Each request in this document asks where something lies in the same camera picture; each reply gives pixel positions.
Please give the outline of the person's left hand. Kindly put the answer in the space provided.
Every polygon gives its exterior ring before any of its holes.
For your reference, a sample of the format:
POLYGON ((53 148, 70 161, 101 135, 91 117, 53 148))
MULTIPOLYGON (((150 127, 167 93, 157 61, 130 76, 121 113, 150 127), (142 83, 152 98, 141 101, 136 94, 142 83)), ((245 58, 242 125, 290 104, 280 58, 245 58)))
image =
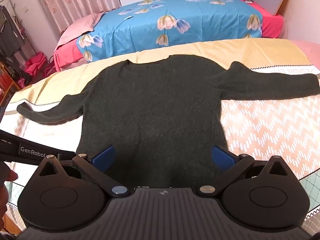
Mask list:
POLYGON ((15 181, 18 179, 18 174, 10 169, 6 163, 1 161, 1 230, 4 228, 3 217, 7 211, 7 203, 9 200, 9 193, 4 185, 5 181, 15 181))

